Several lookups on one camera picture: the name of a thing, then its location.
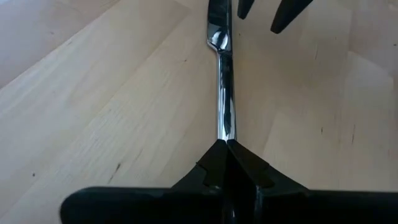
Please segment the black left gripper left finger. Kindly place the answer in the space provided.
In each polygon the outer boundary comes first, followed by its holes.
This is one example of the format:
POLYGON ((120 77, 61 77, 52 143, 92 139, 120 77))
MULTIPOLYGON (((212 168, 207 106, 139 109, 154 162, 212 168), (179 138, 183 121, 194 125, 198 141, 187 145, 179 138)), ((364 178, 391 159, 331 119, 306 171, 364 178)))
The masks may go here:
POLYGON ((228 147, 226 141, 216 142, 195 166, 172 186, 184 196, 173 217, 177 224, 224 224, 228 209, 224 198, 224 173, 228 147))

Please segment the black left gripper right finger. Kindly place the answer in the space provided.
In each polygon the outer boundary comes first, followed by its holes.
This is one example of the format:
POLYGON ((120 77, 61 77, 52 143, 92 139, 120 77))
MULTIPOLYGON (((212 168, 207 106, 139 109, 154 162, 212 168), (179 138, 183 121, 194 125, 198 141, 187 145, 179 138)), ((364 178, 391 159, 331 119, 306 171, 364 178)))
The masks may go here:
POLYGON ((237 141, 228 141, 228 198, 237 224, 287 222, 308 209, 303 185, 237 141))

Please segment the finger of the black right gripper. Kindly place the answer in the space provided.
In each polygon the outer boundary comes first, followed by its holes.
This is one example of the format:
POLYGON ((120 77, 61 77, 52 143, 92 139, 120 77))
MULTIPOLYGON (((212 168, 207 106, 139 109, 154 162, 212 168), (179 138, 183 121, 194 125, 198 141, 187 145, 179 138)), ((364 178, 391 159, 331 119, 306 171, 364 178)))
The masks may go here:
POLYGON ((253 4, 254 0, 238 0, 238 17, 245 19, 253 4))
POLYGON ((313 0, 281 0, 271 32, 280 34, 313 0))

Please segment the silver knife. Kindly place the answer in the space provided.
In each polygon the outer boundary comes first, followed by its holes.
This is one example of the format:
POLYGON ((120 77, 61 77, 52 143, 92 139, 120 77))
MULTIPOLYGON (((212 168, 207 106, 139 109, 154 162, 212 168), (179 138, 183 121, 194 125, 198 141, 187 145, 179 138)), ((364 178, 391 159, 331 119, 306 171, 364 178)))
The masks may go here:
POLYGON ((236 139, 231 0, 209 0, 207 44, 217 56, 217 138, 236 139))

